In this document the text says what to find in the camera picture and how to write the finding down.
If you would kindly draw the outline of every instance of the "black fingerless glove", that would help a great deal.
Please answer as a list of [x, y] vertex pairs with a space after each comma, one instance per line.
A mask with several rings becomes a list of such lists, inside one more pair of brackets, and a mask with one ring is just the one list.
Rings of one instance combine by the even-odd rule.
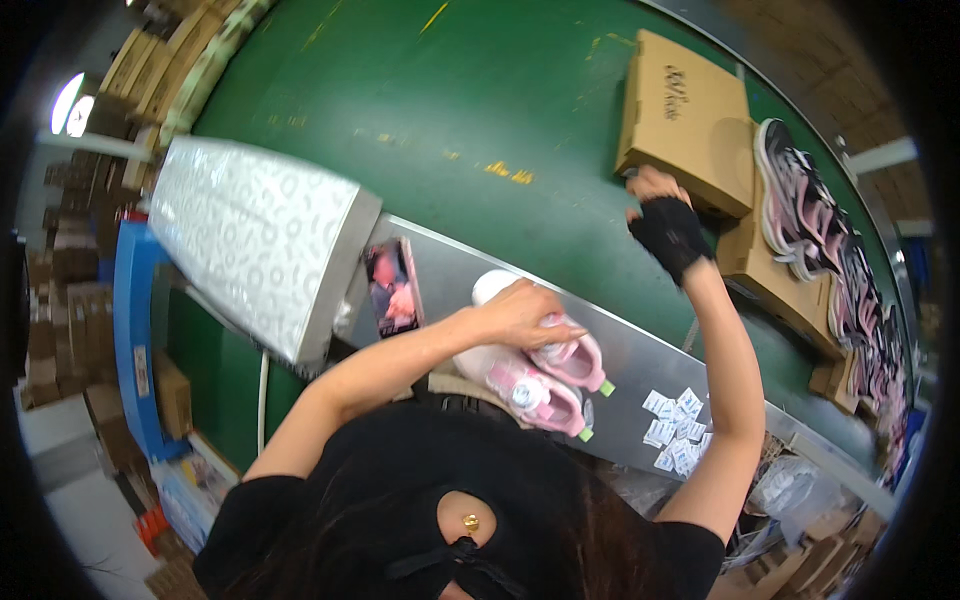
[[703, 233], [697, 214], [678, 198], [657, 198], [643, 203], [643, 216], [627, 228], [643, 248], [656, 258], [678, 287], [684, 271], [701, 256], [714, 254]]

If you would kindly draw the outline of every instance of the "black bow tie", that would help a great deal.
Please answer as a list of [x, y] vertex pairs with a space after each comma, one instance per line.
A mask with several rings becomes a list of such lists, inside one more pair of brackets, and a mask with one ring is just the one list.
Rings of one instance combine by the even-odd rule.
[[390, 580], [403, 579], [434, 564], [440, 564], [444, 561], [458, 561], [487, 575], [516, 600], [526, 598], [527, 591], [522, 585], [512, 580], [495, 564], [476, 556], [478, 549], [473, 538], [462, 536], [449, 546], [441, 546], [423, 554], [394, 561], [387, 565], [384, 574]]

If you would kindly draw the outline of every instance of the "black top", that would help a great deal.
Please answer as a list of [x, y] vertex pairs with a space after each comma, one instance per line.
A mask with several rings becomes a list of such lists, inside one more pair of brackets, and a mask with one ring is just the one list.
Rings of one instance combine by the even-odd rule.
[[[595, 532], [607, 521], [588, 525], [584, 507], [591, 494], [609, 498], [612, 493], [543, 436], [475, 415], [398, 403], [338, 430], [306, 480], [263, 477], [230, 491], [194, 573], [216, 599], [244, 573], [265, 569], [268, 557], [296, 548], [296, 556], [273, 563], [299, 569], [288, 574], [295, 581], [355, 578], [365, 582], [371, 596], [398, 597], [402, 587], [405, 597], [437, 597], [455, 578], [474, 597], [505, 597], [501, 588], [487, 593], [489, 576], [464, 561], [428, 564], [401, 581], [381, 581], [394, 579], [398, 565], [408, 575], [411, 569], [404, 570], [404, 564], [445, 545], [436, 507], [451, 490], [491, 506], [497, 527], [476, 557], [509, 575], [511, 585], [528, 590], [526, 597], [579, 597], [583, 576], [576, 563], [567, 568], [564, 549], [588, 537], [584, 531], [594, 532], [597, 540], [622, 542], [628, 552], [617, 556], [639, 557], [641, 573], [651, 579], [644, 589], [665, 588], [682, 600], [707, 597], [724, 556], [723, 542], [709, 530], [649, 523], [629, 507], [619, 513], [627, 522], [618, 522], [613, 535], [603, 538]], [[612, 502], [626, 507], [619, 498]], [[331, 522], [336, 526], [326, 527]], [[321, 531], [326, 538], [317, 542]], [[279, 552], [274, 551], [278, 540], [283, 540]], [[344, 546], [353, 552], [349, 560], [343, 559]], [[343, 563], [330, 569], [331, 557]], [[266, 572], [268, 583], [280, 577], [274, 567]], [[264, 581], [257, 580], [258, 590], [265, 589]]]

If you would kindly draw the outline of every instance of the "woman's left arm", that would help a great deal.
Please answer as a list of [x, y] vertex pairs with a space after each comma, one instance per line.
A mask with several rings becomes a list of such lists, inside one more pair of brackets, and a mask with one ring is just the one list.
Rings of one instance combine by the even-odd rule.
[[243, 480], [306, 477], [344, 423], [386, 404], [466, 349], [483, 344], [539, 348], [586, 333], [565, 325], [540, 327], [543, 317], [562, 312], [556, 294], [521, 279], [479, 308], [464, 308], [437, 324], [360, 350], [303, 390]]

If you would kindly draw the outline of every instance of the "gold button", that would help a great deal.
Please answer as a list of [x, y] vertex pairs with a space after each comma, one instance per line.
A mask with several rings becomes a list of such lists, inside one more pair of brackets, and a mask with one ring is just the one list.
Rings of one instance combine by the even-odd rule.
[[480, 529], [480, 519], [477, 515], [467, 515], [464, 517], [464, 525], [467, 527], [467, 533], [472, 536]]

